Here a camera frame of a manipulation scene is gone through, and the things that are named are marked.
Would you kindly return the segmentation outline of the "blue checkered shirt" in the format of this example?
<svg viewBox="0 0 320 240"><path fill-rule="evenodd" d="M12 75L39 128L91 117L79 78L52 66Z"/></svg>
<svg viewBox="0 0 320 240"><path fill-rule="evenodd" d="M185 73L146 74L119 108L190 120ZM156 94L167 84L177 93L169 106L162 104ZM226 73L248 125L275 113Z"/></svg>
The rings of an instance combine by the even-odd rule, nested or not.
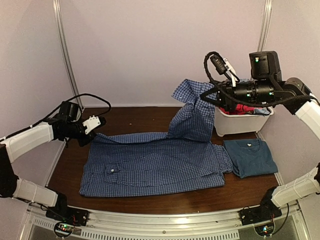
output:
<svg viewBox="0 0 320 240"><path fill-rule="evenodd" d="M90 145L80 195L158 196L223 186L233 164L225 148L211 141L215 107L200 98L211 88L183 80L172 94L183 107L166 132L99 133Z"/></svg>

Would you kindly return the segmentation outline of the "blue polo shirt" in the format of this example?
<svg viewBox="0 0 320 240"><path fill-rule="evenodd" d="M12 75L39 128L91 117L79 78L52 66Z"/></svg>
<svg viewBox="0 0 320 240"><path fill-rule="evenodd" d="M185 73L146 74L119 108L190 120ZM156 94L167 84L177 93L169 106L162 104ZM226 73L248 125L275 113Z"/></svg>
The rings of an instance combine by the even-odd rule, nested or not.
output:
<svg viewBox="0 0 320 240"><path fill-rule="evenodd" d="M225 140L223 146L232 161L232 172L241 179L278 172L269 146L260 138Z"/></svg>

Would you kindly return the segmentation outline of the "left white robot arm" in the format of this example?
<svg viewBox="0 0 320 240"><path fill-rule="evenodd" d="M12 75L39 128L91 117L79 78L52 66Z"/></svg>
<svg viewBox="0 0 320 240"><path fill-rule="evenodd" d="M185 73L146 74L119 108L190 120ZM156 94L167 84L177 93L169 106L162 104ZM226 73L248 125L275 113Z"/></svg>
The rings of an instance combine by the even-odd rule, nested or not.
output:
<svg viewBox="0 0 320 240"><path fill-rule="evenodd" d="M89 144L96 136L94 130L106 120L99 116L82 119L82 111L76 103L63 101L53 113L43 120L18 131L0 141L0 196L16 198L53 207L52 213L61 222L72 218L72 211L59 202L59 193L20 178L12 164L22 155L51 141L76 139L79 146Z"/></svg>

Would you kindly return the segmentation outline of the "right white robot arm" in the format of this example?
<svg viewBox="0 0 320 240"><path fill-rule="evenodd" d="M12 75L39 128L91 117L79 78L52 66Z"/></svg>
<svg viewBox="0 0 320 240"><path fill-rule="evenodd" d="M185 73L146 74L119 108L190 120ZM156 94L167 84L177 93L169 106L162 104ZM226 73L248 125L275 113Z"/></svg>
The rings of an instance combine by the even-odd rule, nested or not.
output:
<svg viewBox="0 0 320 240"><path fill-rule="evenodd" d="M233 110L236 104L255 108L283 105L319 137L320 102L312 91L296 77L282 79L278 54L273 50L252 52L249 60L253 80L239 83L238 76L219 53L207 53L204 70L214 87L202 93L200 98L226 111ZM276 209L289 202L319 193L320 167L316 166L290 183L269 189L256 210L256 216L266 221Z"/></svg>

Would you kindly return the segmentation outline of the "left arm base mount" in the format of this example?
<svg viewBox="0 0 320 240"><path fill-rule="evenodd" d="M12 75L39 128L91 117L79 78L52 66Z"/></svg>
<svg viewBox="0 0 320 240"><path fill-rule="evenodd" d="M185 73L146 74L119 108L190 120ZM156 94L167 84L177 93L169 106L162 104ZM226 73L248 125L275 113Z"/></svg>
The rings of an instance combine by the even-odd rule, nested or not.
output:
<svg viewBox="0 0 320 240"><path fill-rule="evenodd" d="M45 206L45 216L76 227L85 227L87 225L89 211L68 206L67 197L64 194L58 194L55 206Z"/></svg>

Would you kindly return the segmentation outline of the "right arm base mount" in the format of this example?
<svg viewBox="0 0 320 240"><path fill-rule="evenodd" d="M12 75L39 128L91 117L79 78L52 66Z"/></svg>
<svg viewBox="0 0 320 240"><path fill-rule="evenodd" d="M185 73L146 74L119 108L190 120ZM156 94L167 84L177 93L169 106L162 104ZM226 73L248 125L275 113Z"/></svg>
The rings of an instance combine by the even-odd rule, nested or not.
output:
<svg viewBox="0 0 320 240"><path fill-rule="evenodd" d="M270 196L264 196L258 206L244 207L239 211L239 217L243 226L271 221L281 216L282 211L273 204Z"/></svg>

